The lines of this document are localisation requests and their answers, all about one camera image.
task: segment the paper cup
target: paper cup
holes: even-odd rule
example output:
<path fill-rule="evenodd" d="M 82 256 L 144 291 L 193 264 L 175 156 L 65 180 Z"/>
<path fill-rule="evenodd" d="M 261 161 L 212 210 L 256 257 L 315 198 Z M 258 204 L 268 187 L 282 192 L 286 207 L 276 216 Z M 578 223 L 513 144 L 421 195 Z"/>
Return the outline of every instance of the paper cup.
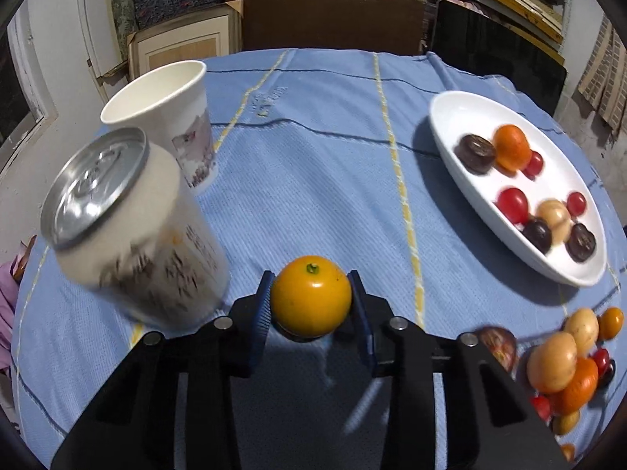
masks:
<path fill-rule="evenodd" d="M 139 127 L 172 153 L 194 193 L 217 175 L 203 84 L 205 64 L 187 60 L 140 76 L 115 94 L 100 113 L 111 130 Z"/>

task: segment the white plate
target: white plate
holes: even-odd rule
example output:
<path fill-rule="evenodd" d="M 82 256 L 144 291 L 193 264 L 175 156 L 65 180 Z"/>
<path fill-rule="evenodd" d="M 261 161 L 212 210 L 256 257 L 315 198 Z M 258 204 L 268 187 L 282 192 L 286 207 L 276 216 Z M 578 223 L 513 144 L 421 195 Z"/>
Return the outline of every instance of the white plate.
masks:
<path fill-rule="evenodd" d="M 455 183 L 484 223 L 508 248 L 531 268 L 557 282 L 577 287 L 599 282 L 607 265 L 605 232 L 599 210 L 577 170 L 543 132 L 511 109 L 468 92 L 438 95 L 431 101 L 429 117 L 440 155 Z M 478 134 L 491 140 L 494 132 L 505 124 L 522 129 L 531 149 L 544 158 L 544 169 L 535 181 L 520 172 L 509 178 L 495 168 L 486 175 L 474 175 L 455 155 L 454 149 L 465 134 Z M 531 213 L 545 199 L 565 201 L 571 192 L 581 192 L 587 209 L 578 222 L 585 224 L 596 237 L 594 255 L 585 263 L 575 263 L 564 245 L 554 246 L 546 256 L 538 251 L 494 204 L 498 194 L 510 186 L 526 194 Z"/>

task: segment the folded fabric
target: folded fabric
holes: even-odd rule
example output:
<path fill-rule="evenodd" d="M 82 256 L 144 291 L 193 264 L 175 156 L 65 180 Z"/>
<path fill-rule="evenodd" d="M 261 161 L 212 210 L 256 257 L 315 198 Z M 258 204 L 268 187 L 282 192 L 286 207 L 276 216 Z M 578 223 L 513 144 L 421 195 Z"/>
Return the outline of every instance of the folded fabric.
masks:
<path fill-rule="evenodd" d="M 0 373 L 11 365 L 11 333 L 19 289 L 11 270 L 17 261 L 18 257 L 0 265 Z"/>

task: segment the blue tablecloth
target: blue tablecloth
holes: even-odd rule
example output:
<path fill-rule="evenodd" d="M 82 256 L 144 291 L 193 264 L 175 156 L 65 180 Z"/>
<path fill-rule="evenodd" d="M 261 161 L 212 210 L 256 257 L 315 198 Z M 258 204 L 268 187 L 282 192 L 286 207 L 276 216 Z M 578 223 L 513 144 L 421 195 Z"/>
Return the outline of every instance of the blue tablecloth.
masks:
<path fill-rule="evenodd" d="M 278 273 L 303 254 L 358 270 L 367 291 L 429 333 L 454 338 L 505 326 L 521 342 L 520 354 L 578 307 L 600 313 L 622 304 L 627 240 L 600 178 L 505 78 L 478 78 L 432 54 L 258 51 L 206 64 L 220 170 L 198 202 L 231 263 L 227 304 L 252 293 L 263 270 Z M 428 123 L 429 101 L 449 89 L 512 108 L 572 161 L 606 230 L 609 267 L 595 287 L 578 291 L 532 271 L 474 213 L 438 157 Z M 424 306 L 416 301 L 422 286 Z M 38 240 L 20 290 L 13 371 L 22 433 L 43 463 L 145 330 L 69 283 Z M 617 376 L 560 440 L 575 443 L 579 455 L 627 389 L 627 330 L 606 346 Z M 370 379 L 354 351 L 329 337 L 292 343 L 271 330 L 253 378 L 233 380 L 243 468 L 378 468 L 389 398 L 390 383 Z M 437 409 L 437 461 L 445 468 L 440 386 Z"/>

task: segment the red grape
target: red grape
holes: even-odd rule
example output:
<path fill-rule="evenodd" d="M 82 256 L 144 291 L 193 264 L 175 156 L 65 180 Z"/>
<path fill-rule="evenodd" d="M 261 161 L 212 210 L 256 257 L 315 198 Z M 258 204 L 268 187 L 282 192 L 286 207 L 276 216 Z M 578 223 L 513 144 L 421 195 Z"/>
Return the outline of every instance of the red grape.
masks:
<path fill-rule="evenodd" d="M 529 219 L 529 202 L 525 193 L 515 187 L 498 195 L 497 207 L 512 224 L 524 224 Z"/>
<path fill-rule="evenodd" d="M 522 172 L 526 177 L 528 177 L 528 179 L 534 180 L 535 177 L 537 177 L 542 172 L 543 168 L 544 159 L 542 158 L 542 155 L 537 152 L 532 152 L 531 160 Z"/>
<path fill-rule="evenodd" d="M 609 351 L 605 348 L 595 351 L 592 360 L 594 360 L 599 369 L 599 377 L 603 376 L 603 373 L 607 371 L 607 367 L 609 366 Z"/>
<path fill-rule="evenodd" d="M 551 418 L 551 403 L 544 396 L 532 397 L 531 404 L 538 412 L 538 415 L 544 422 L 549 422 Z"/>
<path fill-rule="evenodd" d="M 585 212 L 585 208 L 587 207 L 587 203 L 585 202 L 585 197 L 581 192 L 571 192 L 568 195 L 568 199 L 566 200 L 566 208 L 571 213 L 573 217 L 579 217 L 582 213 Z"/>

